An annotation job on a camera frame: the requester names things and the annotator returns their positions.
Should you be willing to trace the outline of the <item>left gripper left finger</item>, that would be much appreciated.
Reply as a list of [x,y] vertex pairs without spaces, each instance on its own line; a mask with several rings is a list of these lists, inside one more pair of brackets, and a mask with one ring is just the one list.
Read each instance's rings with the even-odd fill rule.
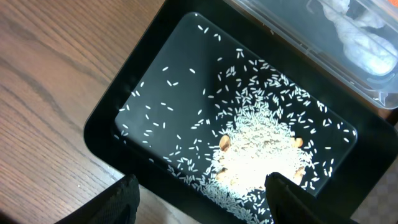
[[56,224],[134,224],[140,203],[135,175],[125,175]]

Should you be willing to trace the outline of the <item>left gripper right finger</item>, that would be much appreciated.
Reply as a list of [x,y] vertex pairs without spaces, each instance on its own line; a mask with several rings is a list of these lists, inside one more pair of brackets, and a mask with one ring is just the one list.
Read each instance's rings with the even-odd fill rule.
[[322,205],[278,172],[266,177],[266,199],[275,224],[356,224]]

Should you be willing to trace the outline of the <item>pile of rice grains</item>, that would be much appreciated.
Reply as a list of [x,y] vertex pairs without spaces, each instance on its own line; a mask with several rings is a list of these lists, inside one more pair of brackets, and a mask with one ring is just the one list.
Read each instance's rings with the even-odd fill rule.
[[180,22],[115,119],[172,177],[248,223],[271,223],[265,181],[312,194],[357,140],[352,125],[223,31]]

